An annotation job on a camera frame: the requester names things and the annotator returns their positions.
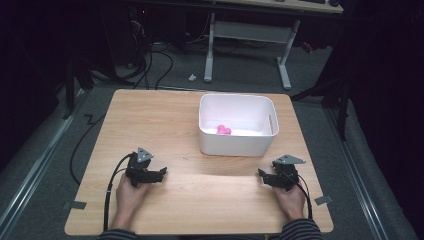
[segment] human hand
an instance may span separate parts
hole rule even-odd
[[[305,218],[303,214],[305,195],[297,185],[294,185],[290,191],[277,187],[273,187],[272,190],[274,190],[274,193],[280,202],[281,210],[289,221]]]
[[[134,214],[140,207],[144,195],[149,188],[150,183],[139,184],[137,188],[131,185],[131,180],[125,175],[121,176],[121,181],[116,189],[116,200],[118,202],[118,211],[113,220],[112,229],[129,229]]]

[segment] sleeve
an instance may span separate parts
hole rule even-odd
[[[322,234],[317,224],[312,219],[297,219],[283,227],[280,239],[284,240],[322,240]]]
[[[123,229],[105,231],[97,237],[97,240],[137,240],[134,232]]]

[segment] desk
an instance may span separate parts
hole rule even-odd
[[[139,146],[154,155],[149,170],[168,167],[162,183],[152,184],[132,230],[138,234],[279,233],[287,222],[278,201],[257,173],[271,173],[271,162],[288,153],[306,160],[297,165],[308,184],[314,219],[322,232],[333,229],[327,206],[290,98],[270,98],[280,132],[263,157],[208,156],[199,147],[199,103],[205,92],[118,90],[99,133],[65,231],[69,235],[102,232],[105,191],[117,163]],[[110,221],[116,213],[115,178]]]
[[[285,0],[277,2],[275,0],[217,0],[216,2],[254,5],[271,8],[283,8],[296,11],[315,11],[321,13],[337,13],[343,12],[343,8],[332,7],[328,2],[325,4],[317,4],[304,2],[299,0]],[[212,81],[213,73],[213,45],[215,37],[236,38],[243,40],[254,40],[272,43],[283,43],[285,48],[281,57],[277,57],[277,65],[281,76],[283,87],[286,90],[291,89],[290,79],[287,74],[286,61],[296,37],[300,20],[295,20],[293,25],[289,27],[275,27],[255,24],[233,23],[227,21],[215,21],[215,14],[211,14],[209,27],[209,48],[206,56],[205,64],[205,82]]]

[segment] pink toy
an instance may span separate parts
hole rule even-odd
[[[224,125],[219,125],[217,134],[231,135],[231,128],[226,128]]]

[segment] white plastic bin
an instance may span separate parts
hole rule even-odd
[[[217,134],[219,125],[231,134]],[[223,156],[263,156],[279,132],[271,99],[243,94],[203,95],[199,128],[201,151]]]

